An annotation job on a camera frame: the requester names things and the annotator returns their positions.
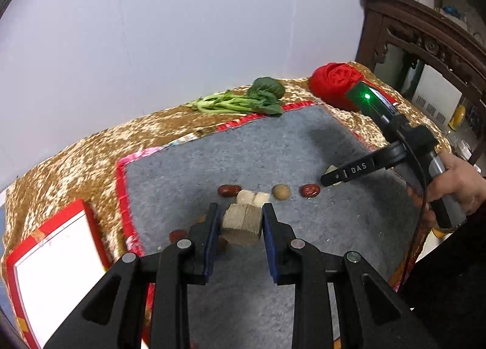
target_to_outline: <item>gray felt mat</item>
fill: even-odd
[[[360,252],[386,280],[397,268],[418,218],[393,172],[380,171],[322,188],[315,198],[299,186],[319,183],[329,165],[368,151],[319,106],[266,117],[174,146],[127,165],[134,225],[147,254],[169,244],[176,228],[188,229],[224,183],[271,192],[287,183],[292,197],[271,199],[277,218],[299,238],[338,255]],[[230,245],[206,286],[189,286],[191,340],[201,349],[290,348],[293,286],[277,287],[268,272],[263,238],[257,246]],[[334,336],[339,336],[331,292]]]

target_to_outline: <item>carved wooden furniture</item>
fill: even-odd
[[[486,49],[439,12],[413,0],[365,0],[365,19],[356,61],[374,71],[387,45],[407,51],[439,71],[486,115]],[[486,151],[482,135],[469,162]]]

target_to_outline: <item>metal bolt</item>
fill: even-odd
[[[346,258],[352,263],[357,263],[361,260],[361,255],[358,252],[348,252]]]
[[[302,249],[305,246],[305,242],[301,239],[293,239],[290,241],[290,246],[294,249]]]
[[[135,254],[132,253],[132,252],[128,252],[128,253],[125,253],[121,258],[122,258],[121,260],[124,263],[131,263],[133,260],[135,260],[137,258],[137,256],[135,256]]]
[[[189,246],[191,246],[192,242],[186,238],[181,239],[177,242],[177,247],[179,249],[187,249]]]

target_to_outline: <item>gold patterned tablecloth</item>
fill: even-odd
[[[354,62],[350,64],[361,71],[367,80],[401,101],[398,110],[408,117],[412,125],[427,124],[439,140],[437,151],[450,152],[448,141],[428,118],[398,92],[379,81],[368,68]],[[322,102],[309,92],[308,78],[283,79],[282,83],[286,89],[282,98],[285,103],[305,100]],[[234,91],[244,92],[247,88],[242,86]],[[322,104],[370,148],[386,145],[385,138],[368,117]],[[235,114],[205,115],[178,106],[91,135],[33,167],[7,189],[3,279],[6,279],[6,256],[50,216],[78,198],[89,202],[93,208],[105,249],[111,259],[118,259],[126,248],[115,190],[116,162],[128,154],[167,144],[185,134],[211,134],[218,124],[238,117]]]

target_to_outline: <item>red cloth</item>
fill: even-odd
[[[315,96],[335,108],[358,112],[360,109],[347,98],[346,92],[360,81],[369,84],[363,74],[354,67],[345,63],[329,63],[314,71],[309,80],[309,88]],[[397,102],[377,86],[369,85],[382,93],[391,103]]]

